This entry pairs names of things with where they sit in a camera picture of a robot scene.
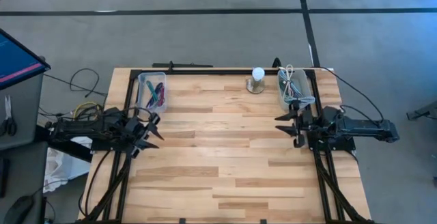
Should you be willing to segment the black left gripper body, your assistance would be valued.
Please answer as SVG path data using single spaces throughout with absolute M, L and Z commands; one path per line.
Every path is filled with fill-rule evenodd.
M 131 117 L 124 126 L 124 140 L 132 148 L 150 148 L 151 145 L 144 139 L 146 128 L 137 117 Z

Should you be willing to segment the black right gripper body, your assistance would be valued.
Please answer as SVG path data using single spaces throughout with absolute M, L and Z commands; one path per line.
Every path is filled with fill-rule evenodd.
M 304 110 L 299 116 L 299 122 L 300 122 L 299 132 L 310 131 L 311 126 L 313 125 L 314 121 L 315 121 L 315 118 L 314 118 L 311 110 Z M 304 142 L 305 136 L 302 135 L 301 133 L 299 133 L 298 141 Z

